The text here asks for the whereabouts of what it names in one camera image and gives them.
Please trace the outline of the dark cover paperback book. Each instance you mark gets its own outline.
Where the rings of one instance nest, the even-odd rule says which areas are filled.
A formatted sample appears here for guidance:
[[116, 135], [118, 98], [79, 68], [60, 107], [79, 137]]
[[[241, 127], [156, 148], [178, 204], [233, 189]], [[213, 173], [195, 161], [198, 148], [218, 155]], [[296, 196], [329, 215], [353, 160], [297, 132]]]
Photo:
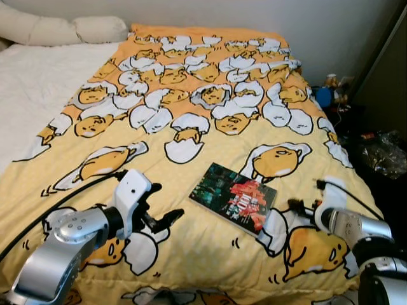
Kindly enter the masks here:
[[259, 236], [276, 195], [276, 189], [212, 163], [189, 198], [246, 233]]

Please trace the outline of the yellow printed blanket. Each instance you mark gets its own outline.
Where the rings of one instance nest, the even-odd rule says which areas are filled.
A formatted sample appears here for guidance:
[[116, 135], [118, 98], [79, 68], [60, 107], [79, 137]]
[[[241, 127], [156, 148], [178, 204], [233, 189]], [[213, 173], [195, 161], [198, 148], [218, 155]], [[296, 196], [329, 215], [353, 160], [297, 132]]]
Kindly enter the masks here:
[[[0, 295], [52, 230], [52, 219], [106, 207], [137, 170], [163, 188], [148, 200], [168, 229], [106, 241], [79, 265], [66, 303], [314, 305], [357, 290], [344, 241], [294, 216], [287, 200], [319, 200], [331, 175], [372, 197], [334, 128], [310, 98], [287, 41], [248, 29], [135, 24], [31, 148], [0, 175]], [[259, 236], [189, 198], [212, 164], [276, 189]]]

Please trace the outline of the clear crinkled plastic bag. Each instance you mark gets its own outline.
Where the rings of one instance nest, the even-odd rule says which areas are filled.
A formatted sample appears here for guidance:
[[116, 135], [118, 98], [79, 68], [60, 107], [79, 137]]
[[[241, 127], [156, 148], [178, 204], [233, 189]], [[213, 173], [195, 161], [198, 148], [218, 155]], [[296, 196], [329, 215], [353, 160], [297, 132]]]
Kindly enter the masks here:
[[374, 140], [361, 140], [359, 144], [362, 162], [393, 180], [407, 174], [407, 157], [401, 134], [396, 130], [375, 133]]

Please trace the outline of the black nightstand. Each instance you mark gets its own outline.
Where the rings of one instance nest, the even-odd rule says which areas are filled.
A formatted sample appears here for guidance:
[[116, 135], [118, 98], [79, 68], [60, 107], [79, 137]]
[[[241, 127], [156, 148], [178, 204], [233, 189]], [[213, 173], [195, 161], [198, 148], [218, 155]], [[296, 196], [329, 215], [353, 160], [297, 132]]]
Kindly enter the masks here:
[[355, 173], [360, 175], [364, 183], [369, 186], [375, 206], [383, 212], [384, 216], [405, 216], [407, 203], [403, 192], [406, 189], [407, 174], [393, 180], [374, 171], [361, 160], [359, 135], [383, 130], [369, 130], [361, 126], [362, 108], [359, 105], [358, 107], [331, 105], [326, 108], [326, 114], [338, 133], [340, 145], [348, 151]]

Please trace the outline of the small blue round object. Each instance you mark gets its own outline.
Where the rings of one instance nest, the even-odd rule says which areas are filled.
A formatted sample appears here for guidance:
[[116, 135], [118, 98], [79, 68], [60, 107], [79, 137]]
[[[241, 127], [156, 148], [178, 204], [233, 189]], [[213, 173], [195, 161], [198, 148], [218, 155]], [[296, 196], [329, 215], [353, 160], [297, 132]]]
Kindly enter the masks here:
[[335, 89], [328, 86], [318, 87], [315, 90], [314, 97], [321, 108], [329, 107], [334, 102]]

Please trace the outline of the dark wardrobe panel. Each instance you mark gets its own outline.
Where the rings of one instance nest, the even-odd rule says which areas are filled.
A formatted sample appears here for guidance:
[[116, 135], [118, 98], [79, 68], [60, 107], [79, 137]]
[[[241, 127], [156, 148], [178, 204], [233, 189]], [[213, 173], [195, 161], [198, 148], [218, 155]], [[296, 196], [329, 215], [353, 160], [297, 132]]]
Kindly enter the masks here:
[[354, 104], [362, 108], [361, 126], [407, 132], [406, 0], [396, 0], [394, 15], [376, 44]]

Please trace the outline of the small beige bolster pillow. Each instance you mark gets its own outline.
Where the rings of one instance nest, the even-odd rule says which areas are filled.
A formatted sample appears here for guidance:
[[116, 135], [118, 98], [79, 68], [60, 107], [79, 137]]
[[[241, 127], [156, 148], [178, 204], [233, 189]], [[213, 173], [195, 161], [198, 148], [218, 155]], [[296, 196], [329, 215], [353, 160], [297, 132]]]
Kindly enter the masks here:
[[130, 33], [120, 17], [78, 17], [71, 23], [82, 43], [121, 43]]

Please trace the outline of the large beige bolster pillow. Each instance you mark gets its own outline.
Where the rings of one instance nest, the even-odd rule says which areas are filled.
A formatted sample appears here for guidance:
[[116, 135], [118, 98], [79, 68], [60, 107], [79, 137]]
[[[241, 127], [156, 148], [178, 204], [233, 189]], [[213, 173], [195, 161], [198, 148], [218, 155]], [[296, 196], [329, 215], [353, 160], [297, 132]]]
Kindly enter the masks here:
[[82, 42], [76, 27], [64, 18], [39, 17], [0, 2], [0, 37], [29, 46], [62, 46]]

